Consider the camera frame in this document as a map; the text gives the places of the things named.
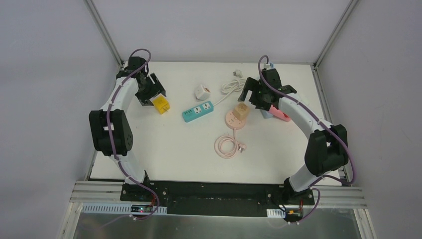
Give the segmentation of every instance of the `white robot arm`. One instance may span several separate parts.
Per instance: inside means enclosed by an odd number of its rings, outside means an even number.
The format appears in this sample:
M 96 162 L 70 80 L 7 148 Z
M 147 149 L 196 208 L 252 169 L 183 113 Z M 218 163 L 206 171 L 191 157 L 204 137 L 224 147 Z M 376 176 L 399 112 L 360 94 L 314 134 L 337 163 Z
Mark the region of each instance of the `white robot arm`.
M 124 175 L 130 175 L 132 180 L 129 177 L 125 178 L 127 184 L 135 184 L 134 180 L 143 182 L 146 173 L 131 151 L 133 135 L 125 112 L 134 96 L 143 106 L 151 106 L 153 105 L 152 99 L 160 94 L 163 96 L 166 94 L 155 74 L 147 75 L 147 64 L 145 68 L 130 76 L 133 71 L 139 70 L 144 64 L 146 64 L 145 59 L 130 57 L 128 64 L 117 74 L 116 86 L 108 101 L 98 111 L 91 111 L 89 116 L 95 149 L 113 160 Z M 108 132 L 106 120 L 108 110 L 116 157 L 113 154 Z
M 305 109 L 296 90 L 290 85 L 282 86 L 276 69 L 264 69 L 260 73 L 261 79 L 246 80 L 239 101 L 244 101 L 247 93 L 252 91 L 249 101 L 257 109 L 268 111 L 271 107 L 276 107 L 288 115 L 308 139 L 304 166 L 284 181 L 284 188 L 287 189 L 284 197 L 288 199 L 304 193 L 323 174 L 348 163 L 345 148 L 322 125 L 326 125 L 345 144 L 347 132 L 342 125 L 333 126 L 332 123 L 316 117 L 307 107 Z

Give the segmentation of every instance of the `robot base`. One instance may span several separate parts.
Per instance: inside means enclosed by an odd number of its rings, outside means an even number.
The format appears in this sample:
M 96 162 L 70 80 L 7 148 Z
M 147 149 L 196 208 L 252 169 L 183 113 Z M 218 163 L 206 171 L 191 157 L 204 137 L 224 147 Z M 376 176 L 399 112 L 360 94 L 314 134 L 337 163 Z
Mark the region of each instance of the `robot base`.
M 279 184 L 236 184 L 207 182 L 149 181 L 144 185 L 154 190 L 160 206 L 167 207 L 167 214 L 267 217 L 267 209 L 279 205 L 314 205 L 312 190 L 305 190 L 286 198 L 288 187 Z M 151 193 L 138 185 L 123 184 L 121 201 L 150 202 Z

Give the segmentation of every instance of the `gray wall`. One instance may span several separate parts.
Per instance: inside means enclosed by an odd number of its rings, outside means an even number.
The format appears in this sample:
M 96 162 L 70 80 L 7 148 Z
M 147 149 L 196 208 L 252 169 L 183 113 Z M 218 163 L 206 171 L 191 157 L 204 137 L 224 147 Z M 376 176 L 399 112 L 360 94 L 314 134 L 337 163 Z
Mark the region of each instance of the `gray wall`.
M 320 67 L 379 238 L 422 235 L 422 2 L 362 0 Z
M 309 62 L 349 0 L 95 0 L 119 53 L 154 61 Z
M 83 1 L 2 1 L 0 238 L 58 235 L 117 68 Z

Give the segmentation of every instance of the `white tabletop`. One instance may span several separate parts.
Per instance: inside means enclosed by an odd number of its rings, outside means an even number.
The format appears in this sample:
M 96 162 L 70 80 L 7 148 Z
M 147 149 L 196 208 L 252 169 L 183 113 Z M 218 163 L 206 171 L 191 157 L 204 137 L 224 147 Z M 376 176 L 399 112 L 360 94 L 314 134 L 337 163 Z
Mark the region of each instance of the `white tabletop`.
M 275 67 L 282 84 L 293 86 L 322 116 L 310 66 Z M 234 79 L 235 69 L 241 70 L 244 77 L 256 78 L 257 64 L 151 62 L 149 68 L 166 89 L 171 108 L 160 115 L 154 107 L 141 106 L 134 96 L 126 116 L 134 138 L 132 150 L 151 180 L 279 184 L 304 164 L 308 141 L 293 121 L 264 119 L 248 101 L 245 103 L 253 108 L 246 126 L 237 132 L 238 140 L 247 149 L 232 159 L 215 153 L 215 140 L 233 134 L 224 116 L 238 104 L 240 92 L 232 93 L 214 112 L 189 123 L 183 121 L 182 112 L 199 104 L 195 87 L 207 86 L 211 91 L 209 100 L 215 103 L 223 96 L 221 85 Z M 339 176 L 337 171 L 330 175 Z M 98 152 L 91 178 L 123 179 L 123 175 L 111 159 Z M 328 179 L 318 184 L 340 185 Z

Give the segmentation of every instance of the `yellow power adapter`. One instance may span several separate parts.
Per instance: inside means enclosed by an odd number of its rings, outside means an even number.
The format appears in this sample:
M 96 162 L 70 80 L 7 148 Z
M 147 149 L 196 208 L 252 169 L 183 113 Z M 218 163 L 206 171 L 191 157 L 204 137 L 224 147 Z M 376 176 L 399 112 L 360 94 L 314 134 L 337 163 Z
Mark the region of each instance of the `yellow power adapter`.
M 158 110 L 160 114 L 168 111 L 170 109 L 170 104 L 164 95 L 159 94 L 151 100 L 154 107 Z

